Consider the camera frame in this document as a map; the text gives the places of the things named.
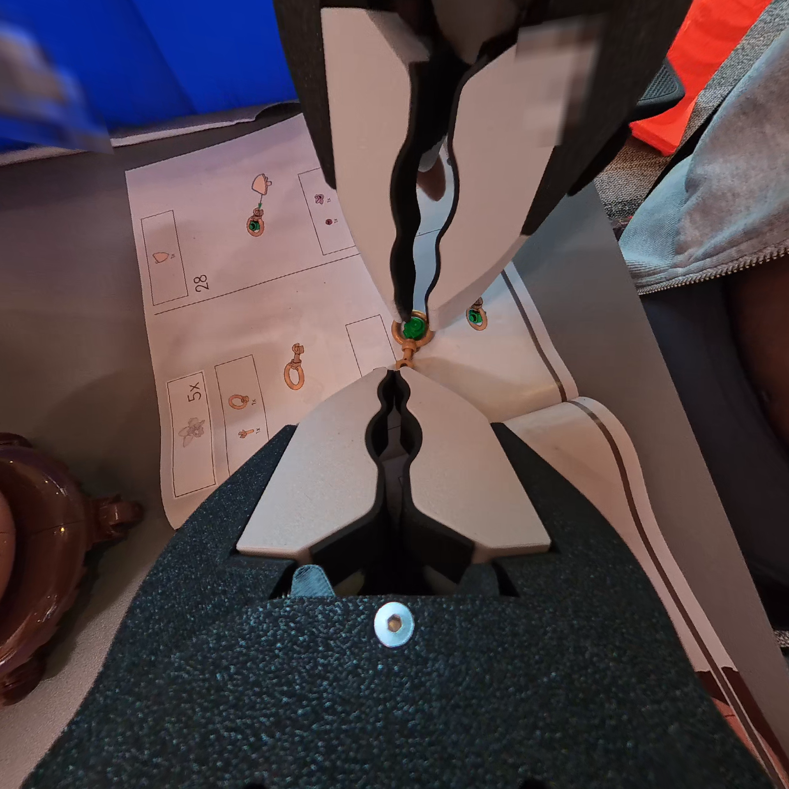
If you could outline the brown plastic pot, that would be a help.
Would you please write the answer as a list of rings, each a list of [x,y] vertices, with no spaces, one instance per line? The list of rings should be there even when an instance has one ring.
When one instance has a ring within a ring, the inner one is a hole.
[[[67,466],[25,437],[1,435],[1,705],[39,684],[48,644],[74,605],[85,556],[124,539],[143,507],[92,498]]]

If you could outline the orange cone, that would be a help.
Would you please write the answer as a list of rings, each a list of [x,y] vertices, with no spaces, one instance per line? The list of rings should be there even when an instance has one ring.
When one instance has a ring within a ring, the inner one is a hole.
[[[633,137],[663,156],[674,154],[699,94],[769,3],[693,1],[667,54],[685,96],[669,111],[632,123]]]

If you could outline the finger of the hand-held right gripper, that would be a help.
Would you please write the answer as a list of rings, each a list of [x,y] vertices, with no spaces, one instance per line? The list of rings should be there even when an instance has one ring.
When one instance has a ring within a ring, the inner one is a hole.
[[[547,164],[581,123],[604,36],[602,14],[515,23],[463,77],[448,131],[454,199],[436,240],[430,324],[446,328],[526,239]]]
[[[459,55],[439,26],[415,29],[393,10],[321,9],[336,192],[373,284],[394,317],[423,307],[429,323],[452,323],[439,306],[442,257],[458,195],[448,133],[459,86]],[[445,149],[445,195],[429,209],[433,234],[420,233],[418,168]]]

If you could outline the person in grey jacket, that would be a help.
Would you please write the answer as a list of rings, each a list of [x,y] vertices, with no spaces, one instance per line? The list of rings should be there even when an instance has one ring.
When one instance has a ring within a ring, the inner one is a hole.
[[[787,253],[788,33],[681,147],[624,231],[642,296]]]

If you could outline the person's dark garment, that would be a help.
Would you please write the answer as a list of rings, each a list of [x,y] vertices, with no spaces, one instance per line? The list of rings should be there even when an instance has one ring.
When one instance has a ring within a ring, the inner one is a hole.
[[[787,631],[787,253],[641,298],[770,625]]]

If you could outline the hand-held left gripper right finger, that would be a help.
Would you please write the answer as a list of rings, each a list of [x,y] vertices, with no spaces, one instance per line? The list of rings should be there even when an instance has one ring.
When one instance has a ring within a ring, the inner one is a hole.
[[[399,371],[401,526],[418,562],[458,582],[470,564],[545,553],[550,538],[488,418],[415,369]]]

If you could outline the person's right hand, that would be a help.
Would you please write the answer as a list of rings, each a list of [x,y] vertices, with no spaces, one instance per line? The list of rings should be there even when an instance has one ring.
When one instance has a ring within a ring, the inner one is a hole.
[[[443,141],[438,141],[420,156],[417,185],[434,202],[443,198],[447,188],[445,165],[441,159]]]

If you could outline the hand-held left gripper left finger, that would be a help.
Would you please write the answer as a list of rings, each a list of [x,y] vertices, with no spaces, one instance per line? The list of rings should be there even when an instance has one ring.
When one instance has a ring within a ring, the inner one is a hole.
[[[388,516],[380,453],[393,371],[374,369],[301,420],[237,543],[323,568],[333,584],[377,560]]]

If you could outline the blue sheet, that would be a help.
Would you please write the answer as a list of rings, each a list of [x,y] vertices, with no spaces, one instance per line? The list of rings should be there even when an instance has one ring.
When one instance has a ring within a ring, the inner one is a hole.
[[[297,99],[269,1],[2,2],[108,132]]]

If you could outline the white paper sheet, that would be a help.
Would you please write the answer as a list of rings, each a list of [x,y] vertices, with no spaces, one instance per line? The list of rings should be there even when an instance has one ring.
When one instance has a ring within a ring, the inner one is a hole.
[[[233,108],[226,111],[192,114],[134,129],[122,129],[110,134],[113,148],[148,143],[212,129],[223,129],[234,125],[254,122],[265,111],[277,107],[297,104],[296,99],[286,99],[268,104]]]

